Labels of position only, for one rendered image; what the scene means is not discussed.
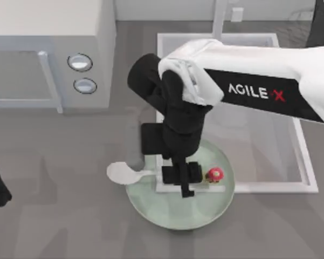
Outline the pale green plate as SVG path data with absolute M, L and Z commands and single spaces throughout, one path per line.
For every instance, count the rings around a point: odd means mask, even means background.
M 213 141 L 202 140 L 188 161 L 198 162 L 203 172 L 219 167 L 218 183 L 190 185 L 193 197 L 183 198 L 179 186 L 164 185 L 160 176 L 144 176 L 126 186 L 132 206 L 149 222 L 171 230 L 193 230 L 213 223 L 228 209 L 235 192 L 235 174 L 224 152 Z

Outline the red mushroom toy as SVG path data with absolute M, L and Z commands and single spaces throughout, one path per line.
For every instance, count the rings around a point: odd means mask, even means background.
M 219 183 L 224 178 L 224 171 L 220 167 L 214 167 L 205 174 L 205 179 L 209 183 Z

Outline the white spoon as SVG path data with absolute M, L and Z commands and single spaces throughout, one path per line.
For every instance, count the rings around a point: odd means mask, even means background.
M 125 162 L 110 164 L 106 173 L 108 178 L 119 185 L 132 185 L 139 182 L 145 176 L 153 176 L 157 181 L 162 181 L 162 176 L 157 171 L 142 170 L 134 171 Z

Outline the round microwave knob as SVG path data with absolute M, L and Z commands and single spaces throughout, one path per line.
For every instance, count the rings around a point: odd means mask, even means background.
M 77 53 L 67 58 L 68 66 L 77 72 L 89 71 L 93 66 L 93 61 L 88 55 Z
M 89 78 L 81 78 L 73 82 L 73 88 L 81 94 L 92 94 L 97 90 L 95 81 Z

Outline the tall grey tap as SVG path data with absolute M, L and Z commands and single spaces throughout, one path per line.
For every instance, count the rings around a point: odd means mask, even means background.
M 227 0 L 215 0 L 215 9 L 212 24 L 212 36 L 217 40 L 221 40 L 223 32 L 223 24 L 227 7 Z

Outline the pale microwave oven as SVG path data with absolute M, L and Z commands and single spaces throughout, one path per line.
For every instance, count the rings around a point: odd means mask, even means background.
M 47 51 L 64 111 L 108 108 L 115 41 L 113 0 L 0 0 L 0 50 Z M 77 53 L 91 58 L 89 71 L 68 66 Z M 81 78 L 95 81 L 97 90 L 77 92 L 73 82 Z

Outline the microwave door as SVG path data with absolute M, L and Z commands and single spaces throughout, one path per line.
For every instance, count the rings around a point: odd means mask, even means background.
M 0 50 L 0 109 L 54 108 L 63 113 L 57 81 L 45 50 Z

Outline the black object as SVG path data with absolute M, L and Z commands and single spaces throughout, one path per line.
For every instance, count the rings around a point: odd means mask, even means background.
M 324 0 L 315 0 L 311 29 L 305 47 L 324 46 Z

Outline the white wall socket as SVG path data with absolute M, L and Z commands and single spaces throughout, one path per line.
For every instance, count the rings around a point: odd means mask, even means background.
M 232 8 L 231 22 L 241 22 L 243 20 L 244 8 Z

